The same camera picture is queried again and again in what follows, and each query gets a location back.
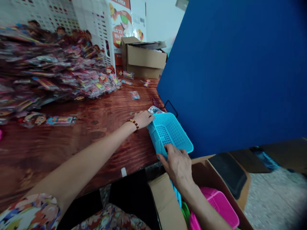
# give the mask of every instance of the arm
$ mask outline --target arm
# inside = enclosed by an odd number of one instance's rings
[[[192,163],[187,152],[183,149],[179,150],[171,144],[166,145],[165,148],[168,152],[168,162],[161,154],[159,154],[159,158],[173,184],[191,206],[201,228],[231,230],[232,228],[209,204],[199,187],[194,183]]]
[[[138,123],[140,129],[153,121],[154,117],[151,115],[148,111],[135,115],[134,120]],[[95,176],[120,144],[136,129],[136,125],[132,122],[124,123],[112,134],[88,146],[64,162],[25,196],[37,193],[53,195],[58,201],[61,216],[63,216],[83,187]]]

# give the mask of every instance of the wood grain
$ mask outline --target wood grain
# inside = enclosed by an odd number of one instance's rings
[[[144,111],[152,106],[153,97],[160,107],[157,93],[159,80],[151,80],[149,88],[140,79],[96,100],[52,103],[40,112],[65,116],[77,114],[78,120],[69,127],[27,129],[11,121],[1,126],[0,141],[0,212],[16,202],[72,155],[119,128],[130,112]],[[137,90],[140,99],[132,100],[130,91]],[[80,195],[91,192],[122,177],[121,169],[131,174],[157,162],[154,146],[146,128],[132,134],[118,148]]]

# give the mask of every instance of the blue panel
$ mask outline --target blue panel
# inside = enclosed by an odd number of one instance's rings
[[[299,2],[190,1],[157,90],[177,110],[193,157],[307,135]]]

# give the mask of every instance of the white plastic crate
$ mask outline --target white plastic crate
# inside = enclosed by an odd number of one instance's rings
[[[109,22],[110,10],[104,0],[73,0],[81,30],[89,30],[93,45],[105,50],[106,64],[115,68],[112,29]],[[107,54],[106,41],[109,43]]]
[[[0,26],[27,24],[36,20],[42,29],[52,32],[63,26],[68,34],[73,29],[88,30],[93,45],[104,50],[105,65],[115,68],[109,9],[104,0],[1,0]],[[107,54],[106,41],[109,43]]]

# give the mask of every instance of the brown bead bracelet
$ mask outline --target brown bead bracelet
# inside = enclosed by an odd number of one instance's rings
[[[130,121],[130,122],[132,122],[133,124],[135,124],[136,125],[136,127],[137,127],[137,130],[135,131],[135,133],[137,133],[138,132],[138,129],[139,129],[139,126],[138,126],[138,124],[134,121],[134,120],[132,120],[132,119],[128,119],[127,120],[127,122],[128,121]]]

